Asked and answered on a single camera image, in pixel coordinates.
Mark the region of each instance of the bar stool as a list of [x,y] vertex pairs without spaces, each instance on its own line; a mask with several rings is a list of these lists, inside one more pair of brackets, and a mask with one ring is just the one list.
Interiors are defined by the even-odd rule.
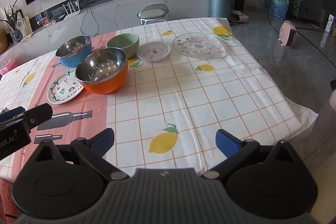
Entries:
[[141,13],[137,14],[137,17],[140,18],[141,25],[146,25],[149,21],[159,20],[164,21],[163,18],[167,13],[169,12],[169,9],[164,4],[153,4],[145,7]]

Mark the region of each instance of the dining table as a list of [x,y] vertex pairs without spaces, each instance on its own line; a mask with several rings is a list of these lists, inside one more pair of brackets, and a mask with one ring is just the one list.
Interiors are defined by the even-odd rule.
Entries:
[[[175,37],[188,32],[218,38],[219,53],[194,58],[174,50]],[[56,145],[69,144],[105,128],[113,129],[115,141],[104,159],[130,176],[137,168],[194,168],[201,174],[226,159],[216,146],[218,129],[240,140],[275,145],[307,130],[318,116],[283,95],[232,34],[226,18],[180,19],[114,31],[92,37],[92,50],[105,48],[121,33],[137,34],[140,46],[165,43],[169,55],[157,62],[130,58],[127,78],[112,94],[83,90],[68,102],[50,104],[53,116],[31,130],[31,143],[0,161],[2,179],[15,181],[41,137],[53,137]],[[74,71],[54,67],[55,52],[2,77],[0,110],[48,103],[47,93],[57,76]]]

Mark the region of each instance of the decorative plate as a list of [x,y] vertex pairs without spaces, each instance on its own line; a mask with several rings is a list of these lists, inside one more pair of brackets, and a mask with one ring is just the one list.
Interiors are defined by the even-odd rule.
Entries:
[[156,62],[168,56],[170,47],[163,42],[149,42],[142,45],[138,51],[137,56],[147,62]]
[[76,68],[70,68],[55,78],[48,89],[47,98],[52,104],[63,104],[75,98],[83,86],[75,76]]
[[173,49],[188,57],[212,56],[221,50],[222,44],[218,38],[205,33],[184,33],[175,37]]

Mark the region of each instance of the orange bowl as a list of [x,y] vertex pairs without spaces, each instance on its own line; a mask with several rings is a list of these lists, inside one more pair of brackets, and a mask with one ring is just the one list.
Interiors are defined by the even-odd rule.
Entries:
[[109,94],[126,80],[128,64],[126,53],[120,48],[104,48],[93,52],[76,68],[76,77],[91,93]]

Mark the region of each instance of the vase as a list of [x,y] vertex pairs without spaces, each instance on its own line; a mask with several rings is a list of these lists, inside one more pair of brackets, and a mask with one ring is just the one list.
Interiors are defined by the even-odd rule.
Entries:
[[244,3],[245,0],[235,0],[235,10],[242,12],[244,10]]
[[17,43],[20,43],[20,41],[22,40],[23,38],[23,35],[21,33],[21,31],[19,29],[16,29],[14,32],[13,32],[13,37],[14,37],[14,40],[17,42]]

